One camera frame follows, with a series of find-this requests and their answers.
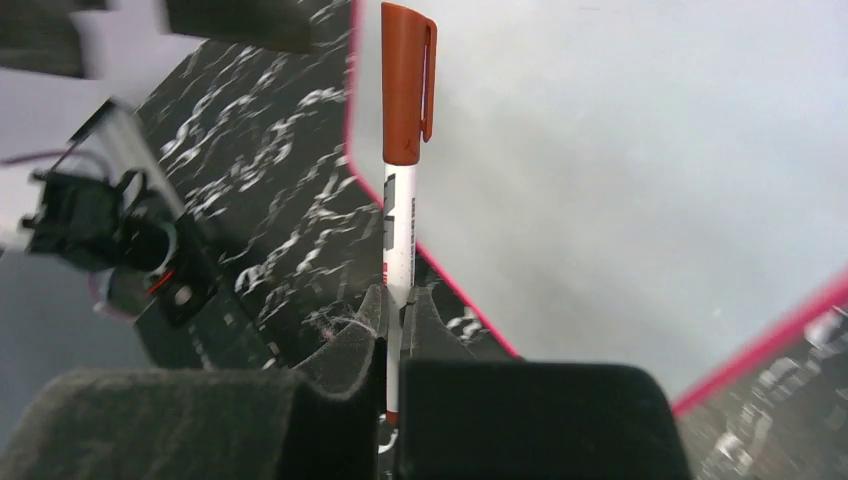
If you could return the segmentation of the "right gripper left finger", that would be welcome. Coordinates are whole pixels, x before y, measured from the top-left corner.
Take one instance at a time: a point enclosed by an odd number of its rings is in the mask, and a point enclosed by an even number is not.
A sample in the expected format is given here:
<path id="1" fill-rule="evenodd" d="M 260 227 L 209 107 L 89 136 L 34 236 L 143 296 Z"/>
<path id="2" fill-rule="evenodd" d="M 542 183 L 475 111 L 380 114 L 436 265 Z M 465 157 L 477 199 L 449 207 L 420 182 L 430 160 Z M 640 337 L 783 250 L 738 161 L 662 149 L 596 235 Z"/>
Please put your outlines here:
<path id="1" fill-rule="evenodd" d="M 292 369 L 76 370 L 30 403 L 5 479 L 375 479 L 389 299 Z"/>

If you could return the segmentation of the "red marker cap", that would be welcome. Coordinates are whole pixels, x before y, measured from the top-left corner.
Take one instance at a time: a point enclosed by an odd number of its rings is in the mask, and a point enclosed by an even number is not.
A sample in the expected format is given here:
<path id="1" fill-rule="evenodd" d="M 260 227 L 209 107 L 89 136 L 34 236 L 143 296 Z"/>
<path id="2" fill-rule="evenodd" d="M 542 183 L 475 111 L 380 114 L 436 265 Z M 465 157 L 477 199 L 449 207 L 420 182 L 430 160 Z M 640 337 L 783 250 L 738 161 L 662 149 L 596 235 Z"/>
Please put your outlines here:
<path id="1" fill-rule="evenodd" d="M 436 23 L 410 8 L 381 4 L 383 159 L 395 166 L 420 160 L 433 133 Z"/>

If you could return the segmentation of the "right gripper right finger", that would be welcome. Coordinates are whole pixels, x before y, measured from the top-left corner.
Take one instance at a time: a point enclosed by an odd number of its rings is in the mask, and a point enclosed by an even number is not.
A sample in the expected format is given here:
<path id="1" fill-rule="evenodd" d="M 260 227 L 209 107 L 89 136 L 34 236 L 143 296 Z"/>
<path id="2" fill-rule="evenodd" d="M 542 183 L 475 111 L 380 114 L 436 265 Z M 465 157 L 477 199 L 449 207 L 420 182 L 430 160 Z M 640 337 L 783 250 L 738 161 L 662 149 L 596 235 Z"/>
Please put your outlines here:
<path id="1" fill-rule="evenodd" d="M 615 363 L 483 360 L 444 325 L 429 290 L 405 311 L 401 479 L 688 479 L 669 402 Z"/>

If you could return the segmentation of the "pink framed whiteboard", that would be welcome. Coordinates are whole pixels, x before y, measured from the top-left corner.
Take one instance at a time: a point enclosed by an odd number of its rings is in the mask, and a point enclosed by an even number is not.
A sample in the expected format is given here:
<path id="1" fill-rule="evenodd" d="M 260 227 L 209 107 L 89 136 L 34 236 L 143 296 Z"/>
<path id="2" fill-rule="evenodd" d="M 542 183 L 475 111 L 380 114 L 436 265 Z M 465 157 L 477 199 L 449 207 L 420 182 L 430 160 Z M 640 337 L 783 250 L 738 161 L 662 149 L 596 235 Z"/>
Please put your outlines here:
<path id="1" fill-rule="evenodd" d="M 423 247 L 527 358 L 682 406 L 847 295 L 843 1 L 415 1 Z"/>

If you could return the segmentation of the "white marker pen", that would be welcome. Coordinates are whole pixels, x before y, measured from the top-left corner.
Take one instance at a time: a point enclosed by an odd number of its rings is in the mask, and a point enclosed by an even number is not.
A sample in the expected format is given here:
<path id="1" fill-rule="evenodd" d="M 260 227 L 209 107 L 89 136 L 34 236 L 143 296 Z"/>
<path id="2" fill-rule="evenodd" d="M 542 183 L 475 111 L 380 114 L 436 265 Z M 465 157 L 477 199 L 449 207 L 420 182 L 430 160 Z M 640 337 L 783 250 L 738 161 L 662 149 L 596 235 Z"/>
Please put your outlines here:
<path id="1" fill-rule="evenodd" d="M 384 165 L 383 268 L 389 294 L 386 418 L 397 424 L 400 386 L 402 319 L 415 280 L 416 167 Z"/>

